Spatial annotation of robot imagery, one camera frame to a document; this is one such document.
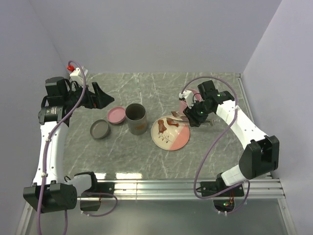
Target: gray wall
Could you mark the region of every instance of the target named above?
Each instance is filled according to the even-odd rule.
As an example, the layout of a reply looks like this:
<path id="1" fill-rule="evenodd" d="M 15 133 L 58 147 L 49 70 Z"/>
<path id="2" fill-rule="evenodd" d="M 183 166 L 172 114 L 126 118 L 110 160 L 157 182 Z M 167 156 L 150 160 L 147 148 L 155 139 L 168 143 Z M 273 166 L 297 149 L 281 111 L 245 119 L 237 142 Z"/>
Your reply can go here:
<path id="1" fill-rule="evenodd" d="M 257 124 L 280 140 L 276 173 L 300 235 L 313 233 L 312 11 L 312 0 L 283 0 L 244 72 Z"/>
<path id="2" fill-rule="evenodd" d="M 30 0 L 92 72 L 243 72 L 281 0 Z"/>
<path id="3" fill-rule="evenodd" d="M 55 48 L 30 3 L 0 1 L 0 219 L 1 234 L 15 233 L 35 176 L 40 151 L 37 114 L 45 79 L 65 75 Z"/>

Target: tabletop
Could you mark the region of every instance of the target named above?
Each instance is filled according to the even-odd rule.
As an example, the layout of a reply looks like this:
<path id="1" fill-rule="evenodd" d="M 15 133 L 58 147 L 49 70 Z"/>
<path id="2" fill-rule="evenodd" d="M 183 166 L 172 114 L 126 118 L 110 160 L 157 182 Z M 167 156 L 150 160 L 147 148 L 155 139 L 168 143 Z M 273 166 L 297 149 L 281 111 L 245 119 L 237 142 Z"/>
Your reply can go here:
<path id="1" fill-rule="evenodd" d="M 227 127 L 217 115 L 210 114 L 214 126 L 190 128 L 186 146 L 176 151 L 159 148 L 151 138 L 152 124 L 160 117 L 179 109 L 178 94 L 184 84 L 197 76 L 212 75 L 227 81 L 235 90 L 239 106 L 248 115 L 247 106 L 235 73 L 98 73 L 88 74 L 87 84 L 98 82 L 100 88 L 115 101 L 102 110 L 77 109 L 70 119 L 64 151 L 64 174 L 73 177 L 84 171 L 93 171 L 98 179 L 171 179 L 194 178 L 201 159 L 215 138 Z M 193 82 L 189 88 L 206 79 Z M 219 81 L 216 88 L 229 91 Z M 148 129 L 140 136 L 132 135 L 124 122 L 111 126 L 105 139 L 94 140 L 91 125 L 98 119 L 107 119 L 108 111 L 116 106 L 126 108 L 131 103 L 142 104 L 147 111 Z M 207 158 L 200 177 L 212 178 L 238 164 L 243 152 L 241 143 L 232 131 L 220 139 Z"/>

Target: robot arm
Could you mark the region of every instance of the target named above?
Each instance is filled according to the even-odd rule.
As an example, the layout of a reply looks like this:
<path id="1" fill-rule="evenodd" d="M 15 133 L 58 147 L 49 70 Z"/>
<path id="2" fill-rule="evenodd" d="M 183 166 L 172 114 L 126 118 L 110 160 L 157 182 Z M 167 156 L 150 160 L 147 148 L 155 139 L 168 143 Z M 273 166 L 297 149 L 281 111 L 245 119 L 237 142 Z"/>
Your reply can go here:
<path id="1" fill-rule="evenodd" d="M 243 146 L 244 152 L 239 164 L 218 175 L 225 186 L 231 186 L 246 179 L 253 179 L 278 168 L 279 140 L 268 137 L 235 105 L 234 97 L 227 91 L 219 92 L 213 81 L 198 85 L 203 101 L 193 101 L 191 91 L 179 94 L 179 99 L 185 100 L 187 108 L 184 114 L 188 117 L 190 126 L 199 127 L 210 113 L 215 113 L 228 125 L 232 122 L 237 109 L 237 119 L 231 126 L 232 131 Z"/>
<path id="2" fill-rule="evenodd" d="M 86 88 L 80 106 L 89 109 L 102 109 L 114 101 L 114 98 L 105 94 L 96 82 L 92 83 L 94 93 Z M 44 161 L 44 147 L 48 134 L 65 117 L 82 94 L 83 88 L 76 82 L 69 82 L 63 77 L 53 77 L 45 82 L 47 96 L 43 98 L 41 110 L 38 113 L 41 124 L 41 150 L 36 176 L 31 187 L 24 188 L 24 199 L 37 209 L 40 187 L 42 183 L 42 166 Z M 65 183 L 63 175 L 64 143 L 69 127 L 69 119 L 61 123 L 51 138 L 46 158 L 46 184 L 41 206 L 41 212 L 64 211 L 75 208 L 77 196 L 84 191 L 93 191 L 97 188 L 97 179 L 93 172 L 76 174 Z"/>

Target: purple cable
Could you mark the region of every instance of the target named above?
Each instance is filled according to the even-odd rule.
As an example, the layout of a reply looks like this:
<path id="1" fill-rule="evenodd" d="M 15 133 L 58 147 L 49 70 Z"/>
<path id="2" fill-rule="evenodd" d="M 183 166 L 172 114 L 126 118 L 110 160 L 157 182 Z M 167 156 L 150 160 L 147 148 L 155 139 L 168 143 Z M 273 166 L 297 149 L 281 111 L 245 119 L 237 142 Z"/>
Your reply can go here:
<path id="1" fill-rule="evenodd" d="M 181 90 L 181 93 L 183 94 L 184 90 L 187 88 L 187 86 L 189 86 L 190 83 L 192 83 L 193 81 L 196 81 L 196 80 L 198 80 L 198 79 L 200 79 L 200 78 L 211 78 L 211 79 L 215 79 L 215 80 L 218 80 L 218 81 L 224 83 L 225 85 L 227 85 L 228 88 L 229 88 L 229 89 L 233 92 L 233 94 L 234 94 L 235 106 L 238 105 L 238 98 L 237 98 L 237 94 L 236 94 L 235 90 L 234 90 L 226 81 L 224 81 L 223 79 L 218 78 L 218 77 L 213 77 L 213 76 L 200 76 L 200 77 L 196 77 L 196 78 L 192 79 L 190 82 L 188 82 L 188 83 L 184 86 L 184 88 Z M 216 143 L 223 137 L 223 135 L 224 135 L 224 134 L 231 128 L 231 126 L 235 123 L 235 121 L 236 121 L 236 119 L 237 119 L 237 115 L 238 115 L 238 110 L 235 109 L 234 119 L 233 119 L 233 120 L 231 121 L 231 123 L 225 128 L 225 130 L 216 138 L 216 140 L 212 143 L 212 145 L 209 147 L 209 149 L 208 149 L 207 152 L 205 153 L 204 158 L 203 158 L 202 161 L 200 162 L 199 168 L 198 168 L 198 170 L 197 170 L 197 172 L 196 172 L 196 176 L 195 176 L 195 179 L 194 179 L 194 188 L 193 188 L 195 196 L 196 196 L 197 198 L 199 198 L 199 199 L 209 199 L 209 198 L 212 198 L 212 197 L 216 197 L 216 196 L 218 196 L 218 195 L 220 195 L 220 194 L 222 194 L 222 193 L 224 193 L 224 192 L 227 192 L 227 191 L 229 191 L 229 190 L 231 190 L 231 189 L 233 189 L 233 188 L 235 188 L 235 187 L 237 187 L 237 186 L 239 186 L 239 185 L 241 185 L 241 184 L 243 183 L 243 182 L 237 183 L 237 184 L 235 184 L 235 185 L 232 185 L 232 186 L 229 187 L 229 188 L 226 188 L 226 189 L 224 189 L 224 190 L 222 190 L 222 191 L 220 191 L 220 192 L 217 192 L 217 193 L 215 193 L 215 194 L 213 194 L 213 195 L 210 195 L 210 196 L 207 196 L 207 197 L 202 197 L 202 196 L 200 196 L 200 195 L 197 194 L 197 181 L 198 181 L 198 177 L 199 177 L 200 171 L 201 171 L 201 169 L 202 169 L 202 167 L 203 167 L 203 165 L 204 165 L 204 162 L 205 162 L 207 156 L 209 155 L 209 153 L 211 152 L 211 150 L 213 149 L 213 147 L 216 145 Z M 248 181 L 248 190 L 247 190 L 246 196 L 245 196 L 243 202 L 241 203 L 241 205 L 240 205 L 237 209 L 239 209 L 239 208 L 246 202 L 246 199 L 248 198 L 249 191 L 250 191 L 250 182 Z"/>
<path id="2" fill-rule="evenodd" d="M 50 144 L 50 140 L 52 138 L 52 136 L 54 135 L 55 131 L 59 128 L 59 126 L 66 120 L 68 119 L 72 113 L 74 112 L 74 110 L 78 107 L 78 105 L 80 104 L 80 102 L 82 101 L 84 94 L 85 94 L 85 90 L 86 90 L 86 77 L 84 74 L 84 71 L 82 69 L 82 67 L 74 60 L 70 60 L 68 62 L 68 65 L 70 65 L 71 63 L 74 63 L 82 72 L 83 75 L 83 91 L 82 94 L 80 95 L 77 103 L 74 105 L 74 107 L 69 111 L 68 114 L 66 114 L 64 116 L 64 118 L 62 118 L 58 124 L 56 124 L 56 126 L 52 129 L 52 131 L 50 132 L 50 134 L 48 135 L 48 138 L 45 142 L 45 147 L 44 147 L 44 155 L 43 155 L 43 173 L 45 174 L 43 176 L 43 180 L 41 182 L 41 187 L 40 187 L 40 194 L 39 194 L 39 200 L 38 200 L 38 206 L 37 206 L 37 233 L 39 235 L 42 235 L 41 232 L 41 226 L 40 226 L 40 215 L 41 215 L 41 206 L 42 206 L 42 202 L 43 202 L 43 195 L 44 195 L 44 188 L 45 188 L 45 183 L 46 183 L 46 172 L 47 172 L 47 155 L 48 155 L 48 148 L 49 148 L 49 144 Z M 66 234 L 67 232 L 67 211 L 65 211 L 65 228 L 64 228 L 64 232 L 63 235 Z"/>
<path id="3" fill-rule="evenodd" d="M 105 195 L 105 196 L 114 197 L 114 199 L 115 199 L 114 207 L 111 210 L 109 210 L 108 212 L 104 213 L 104 214 L 89 214 L 87 212 L 83 212 L 84 214 L 86 214 L 86 215 L 88 215 L 90 217 L 102 217 L 102 216 L 105 216 L 107 214 L 110 214 L 113 210 L 115 210 L 115 208 L 117 206 L 118 200 L 117 200 L 117 197 L 115 195 L 113 195 L 113 194 L 105 193 L 105 192 L 88 192 L 87 194 L 91 194 L 91 195 Z"/>

